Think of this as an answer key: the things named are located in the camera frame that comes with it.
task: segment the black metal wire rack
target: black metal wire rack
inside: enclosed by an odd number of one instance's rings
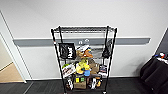
[[[104,84],[104,88],[103,89],[95,89],[95,90],[88,90],[88,89],[87,90],[72,90],[72,92],[77,92],[77,91],[102,91],[103,94],[106,94],[106,90],[107,90],[107,83],[108,83],[110,68],[111,68],[111,64],[112,64],[112,55],[113,55],[114,44],[115,44],[115,40],[116,40],[117,28],[111,28],[109,26],[107,26],[107,27],[60,27],[59,26],[56,29],[51,29],[53,42],[54,42],[54,47],[55,47],[56,56],[57,56],[57,61],[58,61],[58,64],[59,64],[62,83],[63,83],[63,87],[64,87],[64,94],[67,94],[67,90],[66,90],[66,86],[65,86],[65,82],[64,82],[64,78],[63,78],[63,74],[62,74],[61,59],[60,59],[59,52],[58,52],[58,49],[57,49],[57,42],[56,42],[56,38],[55,38],[55,33],[60,34],[61,43],[63,43],[62,33],[106,33],[105,38],[107,39],[108,32],[114,32],[114,36],[113,36],[113,40],[111,40],[112,44],[111,44],[111,51],[110,51],[110,57],[109,57],[110,60],[109,60],[109,63],[108,63],[107,78],[106,78],[106,82]]]

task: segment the shelf post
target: shelf post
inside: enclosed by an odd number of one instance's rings
[[[65,82],[64,82],[64,78],[63,78],[63,74],[62,74],[62,70],[61,70],[60,59],[59,59],[58,50],[57,50],[57,43],[55,41],[55,36],[54,36],[54,30],[53,29],[51,29],[51,33],[52,33],[54,46],[55,46],[55,50],[56,50],[56,55],[57,55],[57,60],[58,60],[58,64],[59,64],[59,69],[60,69],[60,73],[61,73],[62,84],[63,84],[63,87],[64,87],[64,94],[66,94]]]
[[[110,67],[111,67],[111,62],[112,62],[112,55],[113,55],[113,49],[114,49],[116,34],[117,34],[117,28],[114,31],[114,39],[113,39],[113,42],[112,42],[112,49],[111,49],[111,54],[110,54],[110,63],[109,63],[109,66],[108,66],[108,74],[107,74],[107,79],[106,79],[104,92],[106,92],[106,90],[107,90],[107,83],[108,83],[108,79],[109,79],[109,73],[110,73]]]

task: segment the white wall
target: white wall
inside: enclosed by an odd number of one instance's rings
[[[12,60],[0,39],[0,69],[6,67],[10,63],[12,63]]]
[[[110,76],[137,76],[168,26],[167,0],[1,0],[14,39],[51,39],[61,26],[117,27],[117,37],[151,38],[147,45],[115,46]],[[19,48],[34,79],[60,78],[54,47]]]

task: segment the box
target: box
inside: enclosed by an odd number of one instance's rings
[[[74,82],[74,88],[86,89],[86,81],[79,82],[79,83]]]

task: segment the black bag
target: black bag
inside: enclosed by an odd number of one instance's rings
[[[74,43],[59,43],[60,57],[63,59],[75,59],[76,50]]]

